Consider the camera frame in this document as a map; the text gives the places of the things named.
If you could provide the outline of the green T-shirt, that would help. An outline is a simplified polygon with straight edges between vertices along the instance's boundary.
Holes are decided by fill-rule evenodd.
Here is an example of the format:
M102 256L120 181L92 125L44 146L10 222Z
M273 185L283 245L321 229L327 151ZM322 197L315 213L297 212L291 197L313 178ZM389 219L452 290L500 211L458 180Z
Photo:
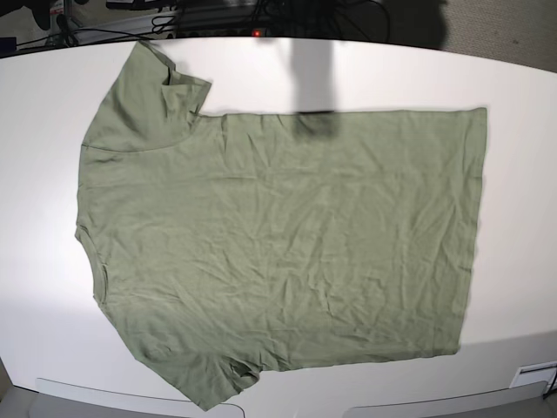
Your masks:
M488 114L207 116L139 42L81 145L77 240L134 358L203 410L285 372L456 354Z

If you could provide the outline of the black power strip red light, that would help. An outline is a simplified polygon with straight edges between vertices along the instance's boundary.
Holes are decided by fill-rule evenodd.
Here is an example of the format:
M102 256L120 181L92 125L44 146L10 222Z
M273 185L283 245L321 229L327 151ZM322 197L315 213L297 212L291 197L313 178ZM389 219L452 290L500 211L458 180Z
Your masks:
M218 28L186 28L178 30L175 35L176 38L189 38L189 37L266 37L265 28L248 27L218 27Z

